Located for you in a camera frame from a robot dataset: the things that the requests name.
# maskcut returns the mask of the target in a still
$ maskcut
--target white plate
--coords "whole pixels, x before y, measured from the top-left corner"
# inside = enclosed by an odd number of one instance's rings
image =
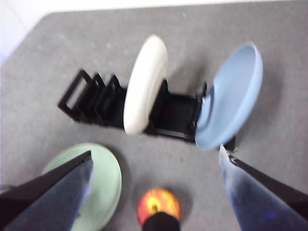
[[[158,36],[151,35],[138,54],[128,83],[123,113],[127,134],[138,134],[147,128],[166,68],[167,49]]]

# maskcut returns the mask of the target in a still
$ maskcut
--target light blue plate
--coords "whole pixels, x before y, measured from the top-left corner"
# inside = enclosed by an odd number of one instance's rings
[[[203,99],[195,134],[198,148],[217,148],[239,131],[257,101],[262,77],[257,47],[244,43],[219,70]]]

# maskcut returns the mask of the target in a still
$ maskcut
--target red apple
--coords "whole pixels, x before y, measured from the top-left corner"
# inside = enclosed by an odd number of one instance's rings
[[[165,212],[180,221],[179,201],[174,194],[166,189],[150,189],[142,195],[137,206],[137,221],[143,226],[148,217],[158,212]]]

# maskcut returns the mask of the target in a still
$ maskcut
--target black object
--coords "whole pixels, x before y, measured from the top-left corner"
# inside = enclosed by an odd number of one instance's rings
[[[84,197],[83,193],[90,179],[92,165],[91,152],[87,151],[40,177],[0,194],[0,230],[7,225],[9,227],[15,227],[12,221],[23,226],[38,226],[40,222],[47,223],[46,220],[51,219],[49,226],[55,227],[56,225],[61,225],[55,222],[57,216],[60,216],[58,218],[62,217],[62,223],[69,226],[72,221],[69,219],[64,220],[61,211],[73,213],[77,210],[79,206],[78,202]],[[68,204],[66,210],[64,205],[60,204],[61,202]],[[28,212],[27,216],[24,217],[23,213],[28,209],[31,209],[31,212]],[[29,215],[33,216],[36,213],[35,211],[38,210],[40,211],[39,218],[34,219],[34,224],[31,224]],[[52,216],[43,215],[44,213],[50,212],[50,210],[58,211],[59,214]],[[66,216],[70,216],[71,219],[75,218],[74,214],[70,215],[67,213]]]
[[[68,102],[82,79],[85,80],[86,86],[73,106],[69,107]],[[144,133],[195,143],[197,120],[201,112],[202,98],[206,95],[206,87],[205,83],[200,95],[174,94],[168,91],[167,81],[164,80]],[[120,86],[115,75],[112,75],[109,83],[105,85],[98,73],[91,78],[87,72],[80,70],[58,103],[58,107],[76,122],[123,129],[126,91],[127,89]],[[225,146],[233,151],[235,137]]]
[[[180,231],[180,224],[174,217],[159,212],[145,220],[142,231]]]

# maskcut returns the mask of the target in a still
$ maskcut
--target yellow apple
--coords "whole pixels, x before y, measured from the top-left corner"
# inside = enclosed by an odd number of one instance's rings
[[[143,226],[147,218],[158,212],[165,212],[180,221],[181,209],[179,201],[167,189],[150,189],[141,196],[137,206],[137,221]]]

